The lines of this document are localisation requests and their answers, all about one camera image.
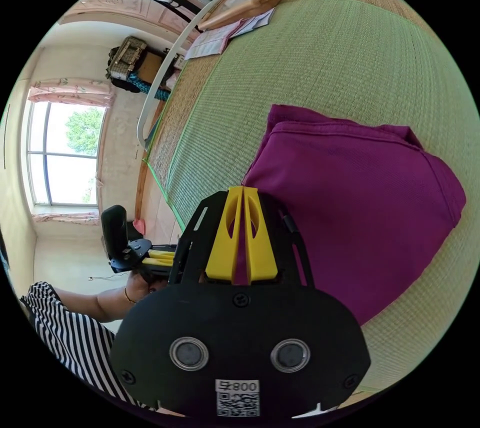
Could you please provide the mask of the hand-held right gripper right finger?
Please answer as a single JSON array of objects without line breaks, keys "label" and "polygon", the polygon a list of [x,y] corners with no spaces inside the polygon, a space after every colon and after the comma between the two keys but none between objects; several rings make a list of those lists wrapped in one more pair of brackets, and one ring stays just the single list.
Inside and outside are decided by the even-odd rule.
[{"label": "hand-held right gripper right finger", "polygon": [[248,283],[271,282],[277,278],[278,268],[258,190],[245,186],[243,188],[243,202],[245,262]]}]

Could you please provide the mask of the person's left hand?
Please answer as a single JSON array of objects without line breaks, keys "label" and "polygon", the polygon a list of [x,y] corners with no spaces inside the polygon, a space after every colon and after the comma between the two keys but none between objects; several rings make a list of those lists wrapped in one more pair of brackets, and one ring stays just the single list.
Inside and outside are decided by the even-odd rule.
[{"label": "person's left hand", "polygon": [[147,282],[141,274],[132,271],[124,287],[124,294],[131,304],[136,304],[149,294],[162,290],[167,284],[168,281],[162,278]]}]

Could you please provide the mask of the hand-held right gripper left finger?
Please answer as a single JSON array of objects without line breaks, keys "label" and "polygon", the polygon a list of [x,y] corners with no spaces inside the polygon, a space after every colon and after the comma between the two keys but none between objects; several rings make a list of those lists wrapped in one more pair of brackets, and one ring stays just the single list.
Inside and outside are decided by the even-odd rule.
[{"label": "hand-held right gripper left finger", "polygon": [[243,186],[228,189],[205,269],[209,280],[232,283],[235,280],[240,240]]}]

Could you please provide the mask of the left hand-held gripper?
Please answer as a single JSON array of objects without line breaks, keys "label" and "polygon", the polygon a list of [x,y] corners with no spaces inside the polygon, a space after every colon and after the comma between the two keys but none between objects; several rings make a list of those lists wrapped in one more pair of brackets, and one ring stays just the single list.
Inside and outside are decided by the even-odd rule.
[{"label": "left hand-held gripper", "polygon": [[192,234],[184,233],[177,244],[152,244],[145,238],[128,240],[125,234],[108,236],[108,259],[114,273],[136,272],[146,282],[165,279],[174,284],[182,274]]}]

